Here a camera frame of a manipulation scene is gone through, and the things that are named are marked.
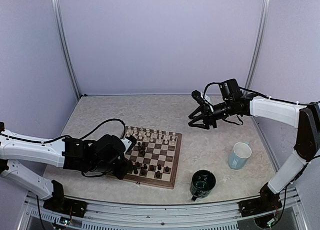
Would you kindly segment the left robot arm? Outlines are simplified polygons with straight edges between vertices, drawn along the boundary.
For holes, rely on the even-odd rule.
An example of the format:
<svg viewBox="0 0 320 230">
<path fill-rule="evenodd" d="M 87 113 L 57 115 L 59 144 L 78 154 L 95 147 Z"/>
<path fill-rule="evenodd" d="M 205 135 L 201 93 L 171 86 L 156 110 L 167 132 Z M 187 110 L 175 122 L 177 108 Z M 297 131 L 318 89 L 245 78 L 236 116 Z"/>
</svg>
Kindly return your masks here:
<svg viewBox="0 0 320 230">
<path fill-rule="evenodd" d="M 76 170 L 82 175 L 88 172 L 94 177 L 108 173 L 123 179 L 132 164 L 125 154 L 132 150 L 137 140 L 132 135 L 104 135 L 99 140 L 73 138 L 68 135 L 45 139 L 19 135 L 0 124 L 0 175 L 11 179 L 38 198 L 49 200 L 59 212 L 70 207 L 64 197 L 63 186 L 45 179 L 23 166 L 20 161 L 52 165 L 66 170 Z"/>
</svg>

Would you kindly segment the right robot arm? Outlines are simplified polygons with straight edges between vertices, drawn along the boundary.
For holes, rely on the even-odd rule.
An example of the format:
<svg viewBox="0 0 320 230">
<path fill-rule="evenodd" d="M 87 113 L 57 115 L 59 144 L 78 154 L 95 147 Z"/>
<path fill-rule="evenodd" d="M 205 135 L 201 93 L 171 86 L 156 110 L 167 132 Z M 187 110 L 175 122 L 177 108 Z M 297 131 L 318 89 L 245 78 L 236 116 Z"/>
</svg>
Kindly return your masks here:
<svg viewBox="0 0 320 230">
<path fill-rule="evenodd" d="M 320 156 L 320 107 L 316 103 L 301 106 L 248 94 L 225 98 L 213 105 L 209 97 L 197 90 L 191 96 L 198 107 L 189 115 L 190 127 L 216 128 L 218 120 L 226 121 L 230 116 L 250 116 L 260 124 L 259 130 L 281 163 L 276 174 L 260 189 L 255 206 L 261 212 L 278 202 L 279 193 Z"/>
</svg>

